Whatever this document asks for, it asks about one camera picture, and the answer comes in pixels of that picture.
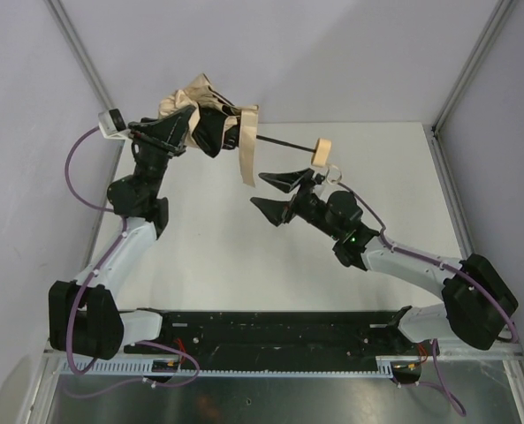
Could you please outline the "beige folding umbrella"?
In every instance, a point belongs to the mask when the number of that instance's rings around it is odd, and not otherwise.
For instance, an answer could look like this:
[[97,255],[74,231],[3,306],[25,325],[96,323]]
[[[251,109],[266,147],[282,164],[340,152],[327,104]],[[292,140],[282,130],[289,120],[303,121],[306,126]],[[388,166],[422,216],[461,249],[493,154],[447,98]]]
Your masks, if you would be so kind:
[[259,107],[235,105],[215,89],[204,73],[186,87],[164,97],[158,106],[158,116],[168,117],[188,106],[194,111],[188,119],[185,145],[198,148],[212,158],[224,150],[237,149],[240,176],[247,186],[255,186],[254,154],[258,141],[308,152],[310,165],[314,168],[329,170],[333,167],[329,162],[331,140],[319,138],[312,148],[308,148],[260,134]]

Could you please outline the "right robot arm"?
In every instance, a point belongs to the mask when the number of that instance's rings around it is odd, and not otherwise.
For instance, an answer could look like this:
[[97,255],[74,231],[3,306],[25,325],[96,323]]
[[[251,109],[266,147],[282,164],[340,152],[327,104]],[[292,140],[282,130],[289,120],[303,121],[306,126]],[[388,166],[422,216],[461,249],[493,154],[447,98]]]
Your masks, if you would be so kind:
[[386,227],[374,230],[363,221],[369,205],[343,183],[327,200],[316,189],[328,178],[311,169],[286,173],[263,172],[261,180],[292,197],[276,201],[260,197],[251,202],[274,226],[299,217],[334,240],[332,251],[345,267],[396,277],[437,297],[430,307],[401,310],[394,325],[413,343],[458,338],[487,351],[510,332],[519,335],[512,316],[519,303],[491,262],[479,254],[457,259],[423,252],[389,238]]

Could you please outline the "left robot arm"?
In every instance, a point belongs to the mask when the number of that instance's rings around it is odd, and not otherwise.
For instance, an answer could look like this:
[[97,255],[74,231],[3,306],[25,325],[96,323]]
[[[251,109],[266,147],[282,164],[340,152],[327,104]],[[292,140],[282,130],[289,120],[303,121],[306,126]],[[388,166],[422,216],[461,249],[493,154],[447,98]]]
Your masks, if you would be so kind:
[[109,360],[126,345],[159,337],[161,314],[122,312],[116,298],[133,266],[167,226],[169,202],[159,190],[170,159],[185,152],[195,111],[185,106],[166,117],[132,123],[117,109],[100,114],[98,132],[129,142],[135,167],[107,189],[112,212],[121,219],[117,232],[72,281],[56,281],[49,289],[49,344],[69,359]]

